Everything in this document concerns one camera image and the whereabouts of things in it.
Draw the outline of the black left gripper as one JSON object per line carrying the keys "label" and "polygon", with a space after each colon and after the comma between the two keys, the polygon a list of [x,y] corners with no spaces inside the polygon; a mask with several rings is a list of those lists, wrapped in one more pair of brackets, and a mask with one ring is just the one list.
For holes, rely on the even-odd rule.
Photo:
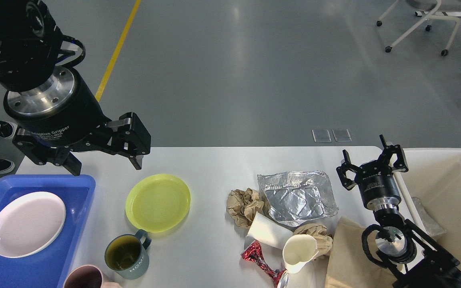
{"label": "black left gripper", "polygon": [[139,116],[128,112],[110,121],[73,68],[57,66],[37,88],[7,92],[4,109],[29,133],[17,132],[12,143],[36,165],[49,162],[79,176],[82,163],[71,151],[97,150],[126,157],[140,170],[150,153],[151,135]]}

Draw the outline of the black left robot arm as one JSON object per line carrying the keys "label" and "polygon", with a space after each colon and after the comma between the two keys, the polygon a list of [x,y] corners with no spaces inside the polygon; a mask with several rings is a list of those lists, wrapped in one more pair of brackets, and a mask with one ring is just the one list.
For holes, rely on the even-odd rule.
{"label": "black left robot arm", "polygon": [[101,151],[142,168],[151,136],[136,113],[106,117],[75,66],[84,45],[64,35],[40,0],[0,0],[0,84],[5,112],[18,124],[13,144],[36,165],[78,176],[74,152]]}

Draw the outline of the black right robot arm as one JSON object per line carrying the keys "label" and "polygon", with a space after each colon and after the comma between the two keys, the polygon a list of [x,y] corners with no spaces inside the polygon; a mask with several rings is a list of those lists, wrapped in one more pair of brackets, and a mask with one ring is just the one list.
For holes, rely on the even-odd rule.
{"label": "black right robot arm", "polygon": [[342,186],[358,187],[364,208],[376,220],[362,232],[364,254],[390,270],[394,288],[461,288],[460,262],[399,211],[402,197],[394,173],[408,171],[405,154],[400,145],[379,139],[383,150],[377,159],[356,166],[343,150],[336,168]]}

